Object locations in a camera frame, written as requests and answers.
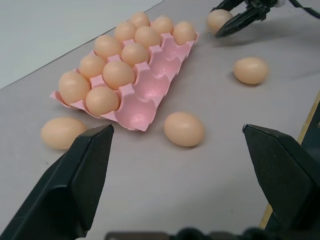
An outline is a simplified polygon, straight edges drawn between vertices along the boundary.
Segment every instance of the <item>brown egg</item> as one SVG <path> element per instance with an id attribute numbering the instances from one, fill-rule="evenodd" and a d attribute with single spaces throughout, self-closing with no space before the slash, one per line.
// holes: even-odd
<path id="1" fill-rule="evenodd" d="M 245 84 L 259 84 L 267 78 L 269 67 L 261 58 L 246 57 L 235 62 L 233 73 Z"/>
<path id="2" fill-rule="evenodd" d="M 167 116 L 163 130 L 171 142 L 183 147 L 198 145 L 205 136 L 202 122 L 186 112 L 175 112 Z"/>
<path id="3" fill-rule="evenodd" d="M 133 68 L 136 64 L 149 62 L 148 51 L 139 43 L 130 43 L 122 49 L 121 59 Z"/>
<path id="4" fill-rule="evenodd" d="M 137 29 L 134 41 L 148 49 L 151 46 L 161 45 L 161 37 L 154 29 L 149 26 L 142 26 Z"/>
<path id="5" fill-rule="evenodd" d="M 137 13 L 133 14 L 129 19 L 129 22 L 133 23 L 137 28 L 149 26 L 150 24 L 148 16 L 142 11 L 138 11 Z"/>
<path id="6" fill-rule="evenodd" d="M 86 130 L 86 126 L 76 118 L 57 117 L 43 126 L 41 138 L 51 148 L 69 149 L 74 140 Z"/>
<path id="7" fill-rule="evenodd" d="M 102 74 L 106 62 L 99 56 L 87 55 L 82 58 L 78 70 L 86 79 L 90 79 Z"/>
<path id="8" fill-rule="evenodd" d="M 153 28 L 158 34 L 172 34 L 174 30 L 174 24 L 167 16 L 159 16 L 152 23 Z"/>
<path id="9" fill-rule="evenodd" d="M 112 36 L 102 35 L 94 41 L 95 54 L 105 61 L 107 61 L 108 57 L 121 55 L 121 51 L 120 43 Z"/>
<path id="10" fill-rule="evenodd" d="M 135 38 L 137 27 L 129 21 L 119 23 L 114 30 L 114 38 L 120 43 Z"/>
<path id="11" fill-rule="evenodd" d="M 107 86 L 93 88 L 85 99 L 86 107 L 93 115 L 100 117 L 103 114 L 116 111 L 119 108 L 119 98 L 115 91 Z"/>
<path id="12" fill-rule="evenodd" d="M 90 85 L 80 73 L 68 71 L 59 80 L 60 96 L 67 105 L 86 99 L 89 91 Z"/>
<path id="13" fill-rule="evenodd" d="M 103 79 L 114 90 L 127 84 L 134 84 L 136 81 L 134 71 L 123 61 L 108 62 L 103 69 Z"/>
<path id="14" fill-rule="evenodd" d="M 186 42 L 196 40 L 196 31 L 192 24 L 188 21 L 181 21 L 174 26 L 172 36 L 175 43 L 182 46 Z"/>
<path id="15" fill-rule="evenodd" d="M 229 11 L 217 9 L 210 12 L 207 17 L 207 24 L 209 29 L 216 34 L 220 28 L 232 18 L 233 16 Z"/>

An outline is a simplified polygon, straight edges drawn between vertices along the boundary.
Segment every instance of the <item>egg tray compartment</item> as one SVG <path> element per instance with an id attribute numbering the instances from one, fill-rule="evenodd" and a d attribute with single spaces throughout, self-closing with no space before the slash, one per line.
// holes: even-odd
<path id="1" fill-rule="evenodd" d="M 58 100 L 67 108 L 80 109 L 94 118 L 112 120 L 128 130 L 144 132 L 153 122 L 157 108 L 167 94 L 171 81 L 179 73 L 183 61 L 188 57 L 198 37 L 199 34 L 197 33 L 196 40 L 179 46 L 170 33 L 161 34 L 161 46 L 156 45 L 148 48 L 149 63 L 142 62 L 134 66 L 135 83 L 121 86 L 118 90 L 115 90 L 121 101 L 116 111 L 97 117 L 88 111 L 84 100 L 68 106 L 64 103 L 58 91 L 53 91 L 50 97 Z M 124 41 L 123 45 L 130 43 L 134 43 L 134 40 Z M 121 61 L 121 58 L 119 55 L 111 56 L 106 62 L 111 61 Z M 90 78 L 90 83 L 92 89 L 107 86 L 102 75 Z"/>

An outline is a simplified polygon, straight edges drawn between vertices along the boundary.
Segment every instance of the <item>robotic arm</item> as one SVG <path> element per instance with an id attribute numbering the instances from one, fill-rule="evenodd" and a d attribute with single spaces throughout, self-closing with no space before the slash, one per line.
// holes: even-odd
<path id="1" fill-rule="evenodd" d="M 271 8 L 282 7 L 285 1 L 286 0 L 223 0 L 217 7 L 214 7 L 211 12 L 217 9 L 231 11 L 242 2 L 245 2 L 247 7 L 245 12 L 236 15 L 226 22 L 215 36 L 217 38 L 227 37 L 244 29 L 254 21 L 263 21 L 266 19 L 267 13 L 270 12 Z M 297 0 L 289 1 L 294 7 L 302 8 L 313 17 L 320 19 L 320 13 L 311 7 L 303 7 Z"/>
<path id="2" fill-rule="evenodd" d="M 110 232 L 105 240 L 320 240 L 319 122 L 320 104 L 302 145 L 276 130 L 243 127 L 257 180 L 273 209 L 265 230 L 252 228 L 242 235 L 205 235 L 193 228 L 177 235 Z M 43 174 L 0 240 L 84 238 L 104 187 L 113 133 L 113 127 L 105 125 L 77 137 Z"/>

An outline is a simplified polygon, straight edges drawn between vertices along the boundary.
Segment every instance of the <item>gray table surface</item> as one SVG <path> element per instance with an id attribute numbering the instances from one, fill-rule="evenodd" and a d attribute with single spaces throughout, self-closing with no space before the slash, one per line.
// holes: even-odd
<path id="1" fill-rule="evenodd" d="M 273 9 L 264 22 L 216 40 L 206 33 L 206 17 L 217 3 L 165 0 L 147 11 L 150 19 L 165 14 L 174 22 L 192 22 L 200 39 L 147 132 L 114 124 L 106 182 L 88 240 L 101 240 L 115 230 L 176 233 L 193 226 L 239 233 L 259 224 L 267 201 L 242 126 L 255 124 L 298 137 L 320 89 L 320 22 L 287 6 Z M 309 3 L 320 7 L 317 0 Z M 62 154 L 40 139 L 48 120 L 73 116 L 89 127 L 110 123 L 49 98 L 62 73 L 92 48 L 89 42 L 0 90 L 0 232 Z M 234 62 L 246 56 L 269 63 L 264 84 L 250 87 L 233 77 Z M 176 111 L 202 119 L 206 139 L 201 146 L 185 149 L 166 139 L 165 117 Z"/>

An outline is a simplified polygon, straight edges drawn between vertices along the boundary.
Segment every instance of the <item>egg carton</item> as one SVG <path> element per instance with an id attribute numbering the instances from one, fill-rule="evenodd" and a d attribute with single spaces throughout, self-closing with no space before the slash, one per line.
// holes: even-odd
<path id="1" fill-rule="evenodd" d="M 69 106 L 64 103 L 58 91 L 53 91 L 50 97 L 58 100 L 67 108 L 83 110 L 94 118 L 112 120 L 128 130 L 144 132 L 153 122 L 161 100 L 167 94 L 173 78 L 179 73 L 183 61 L 188 57 L 198 37 L 197 33 L 196 40 L 179 46 L 170 33 L 161 34 L 161 46 L 156 45 L 148 48 L 149 63 L 142 62 L 134 66 L 135 83 L 121 86 L 115 90 L 121 99 L 116 111 L 97 117 L 88 111 L 84 100 Z M 124 41 L 123 45 L 130 43 L 134 43 L 134 40 Z M 107 63 L 111 61 L 121 61 L 121 58 L 119 55 L 111 56 L 107 59 Z M 107 86 L 102 75 L 92 77 L 90 83 L 92 89 Z"/>

